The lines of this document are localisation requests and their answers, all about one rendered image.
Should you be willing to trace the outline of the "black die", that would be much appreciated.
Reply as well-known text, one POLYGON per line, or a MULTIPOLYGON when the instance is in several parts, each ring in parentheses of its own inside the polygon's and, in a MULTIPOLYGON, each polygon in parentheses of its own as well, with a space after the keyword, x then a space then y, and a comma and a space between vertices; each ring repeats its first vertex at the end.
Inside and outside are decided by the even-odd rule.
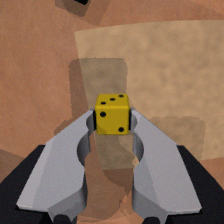
POLYGON ((83 5, 87 4, 87 2, 88 2, 88 0, 74 0, 74 1, 81 3, 83 5))

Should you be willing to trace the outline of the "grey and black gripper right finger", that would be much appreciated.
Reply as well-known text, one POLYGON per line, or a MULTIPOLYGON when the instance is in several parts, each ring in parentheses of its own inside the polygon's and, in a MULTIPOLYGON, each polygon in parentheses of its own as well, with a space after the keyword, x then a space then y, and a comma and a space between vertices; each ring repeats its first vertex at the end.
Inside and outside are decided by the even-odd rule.
POLYGON ((224 224, 224 190, 201 163, 134 108, 132 209, 160 224, 224 224))

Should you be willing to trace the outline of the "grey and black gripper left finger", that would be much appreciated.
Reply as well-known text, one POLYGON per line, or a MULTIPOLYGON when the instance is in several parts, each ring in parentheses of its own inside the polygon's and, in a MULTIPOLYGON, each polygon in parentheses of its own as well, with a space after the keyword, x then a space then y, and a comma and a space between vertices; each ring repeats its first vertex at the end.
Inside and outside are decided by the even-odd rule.
POLYGON ((87 206, 83 161, 94 130, 92 108, 24 159, 0 183, 0 224, 53 224, 58 214, 76 224, 87 206))

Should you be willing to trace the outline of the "tan mat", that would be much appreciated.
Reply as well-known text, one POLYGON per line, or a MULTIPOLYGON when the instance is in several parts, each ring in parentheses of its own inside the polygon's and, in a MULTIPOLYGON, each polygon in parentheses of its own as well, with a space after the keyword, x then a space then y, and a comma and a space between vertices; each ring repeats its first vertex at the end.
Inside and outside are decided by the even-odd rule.
MULTIPOLYGON (((88 108, 127 94, 200 160, 224 157, 224 20, 180 20, 74 31, 88 108)), ((98 135, 101 170, 135 168, 134 134, 98 135)))

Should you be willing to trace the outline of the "yellow die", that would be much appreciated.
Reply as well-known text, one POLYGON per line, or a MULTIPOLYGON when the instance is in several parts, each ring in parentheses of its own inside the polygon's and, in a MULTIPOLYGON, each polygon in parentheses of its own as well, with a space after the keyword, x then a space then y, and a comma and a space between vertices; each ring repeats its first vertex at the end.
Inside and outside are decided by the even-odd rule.
POLYGON ((98 135, 129 134, 129 98, 127 94, 99 94, 96 105, 98 135))

